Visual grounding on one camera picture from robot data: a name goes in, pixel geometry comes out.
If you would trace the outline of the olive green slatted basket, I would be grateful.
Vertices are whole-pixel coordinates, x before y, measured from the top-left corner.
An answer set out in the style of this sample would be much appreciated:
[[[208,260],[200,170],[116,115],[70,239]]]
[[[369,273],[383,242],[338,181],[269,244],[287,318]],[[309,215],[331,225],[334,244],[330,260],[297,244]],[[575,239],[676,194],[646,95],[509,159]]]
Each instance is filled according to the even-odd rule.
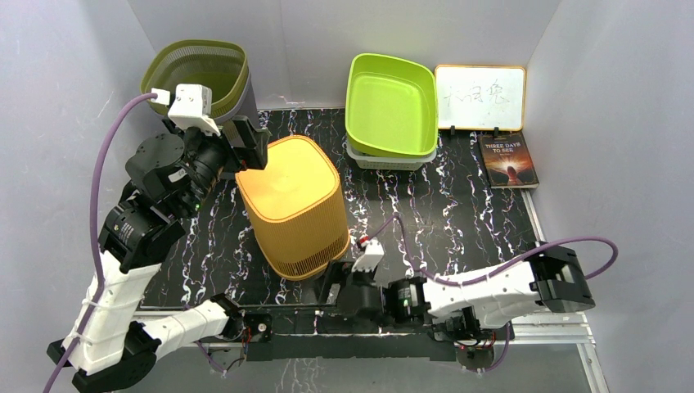
[[[187,39],[171,43],[155,56],[140,83],[172,92],[179,84],[201,84],[212,92],[211,116],[218,124],[241,113],[251,81],[244,49],[235,43]]]

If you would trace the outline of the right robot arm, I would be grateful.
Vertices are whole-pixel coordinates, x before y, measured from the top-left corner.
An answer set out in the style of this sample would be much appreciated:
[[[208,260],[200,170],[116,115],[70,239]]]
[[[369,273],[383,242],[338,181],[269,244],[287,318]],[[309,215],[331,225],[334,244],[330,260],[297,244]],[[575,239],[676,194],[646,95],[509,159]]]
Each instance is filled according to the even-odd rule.
[[[338,315],[379,327],[424,327],[437,341],[480,340],[537,310],[564,314],[595,305],[577,255],[559,245],[540,243],[515,263],[380,286],[375,272],[383,255],[379,242],[369,242],[357,261],[330,262],[316,285],[318,302],[327,303],[338,286]]]

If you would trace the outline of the orange slatted plastic basket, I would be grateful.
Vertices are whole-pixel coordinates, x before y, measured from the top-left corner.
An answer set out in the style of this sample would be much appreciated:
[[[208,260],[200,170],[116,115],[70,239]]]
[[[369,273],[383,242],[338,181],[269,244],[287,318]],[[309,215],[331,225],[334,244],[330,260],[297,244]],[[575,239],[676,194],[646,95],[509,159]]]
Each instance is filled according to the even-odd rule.
[[[279,276],[311,278],[346,252],[340,174],[313,139],[296,134],[270,143],[265,169],[235,180],[259,249]]]

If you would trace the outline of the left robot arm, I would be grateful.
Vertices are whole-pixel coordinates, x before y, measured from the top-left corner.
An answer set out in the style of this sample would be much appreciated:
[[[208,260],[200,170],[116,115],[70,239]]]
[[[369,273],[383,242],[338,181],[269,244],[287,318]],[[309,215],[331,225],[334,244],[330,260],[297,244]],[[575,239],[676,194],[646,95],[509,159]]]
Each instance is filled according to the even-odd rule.
[[[111,392],[140,382],[166,355],[207,337],[250,336],[246,312],[223,294],[168,317],[134,318],[144,292],[183,222],[197,215],[223,174],[263,169],[267,129],[237,115],[220,135],[167,123],[167,132],[142,142],[126,163],[130,177],[96,240],[96,272],[70,334],[47,355],[75,370],[80,392]]]

